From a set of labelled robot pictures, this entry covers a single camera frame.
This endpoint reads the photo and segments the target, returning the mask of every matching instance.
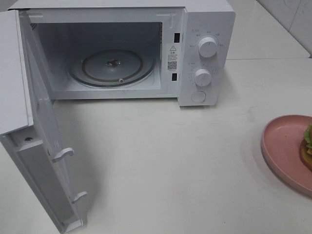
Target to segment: open microwave door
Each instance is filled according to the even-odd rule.
[[[0,13],[0,141],[60,233],[81,225],[44,64],[23,11]]]

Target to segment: microwave oven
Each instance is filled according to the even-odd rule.
[[[235,12],[226,0],[19,0],[0,13],[0,141],[60,231],[83,225],[57,99],[214,105]]]

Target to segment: table surface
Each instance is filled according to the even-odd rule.
[[[55,103],[76,152],[76,186],[89,192],[79,201],[88,224],[73,234],[310,233],[311,199],[270,171],[260,139],[277,116],[312,115],[312,60],[257,2],[232,4],[237,19],[216,106]],[[0,188],[0,233],[58,233],[1,145]]]

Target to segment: label sticker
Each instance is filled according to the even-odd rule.
[[[167,58],[167,71],[177,72],[179,57],[180,57],[180,45],[177,43],[167,44],[166,58]]]

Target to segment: white knob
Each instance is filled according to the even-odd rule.
[[[198,43],[198,50],[200,55],[210,58],[218,51],[218,45],[214,38],[205,37]]]
[[[194,74],[194,81],[198,86],[206,86],[210,84],[211,80],[210,72],[207,69],[201,68]]]

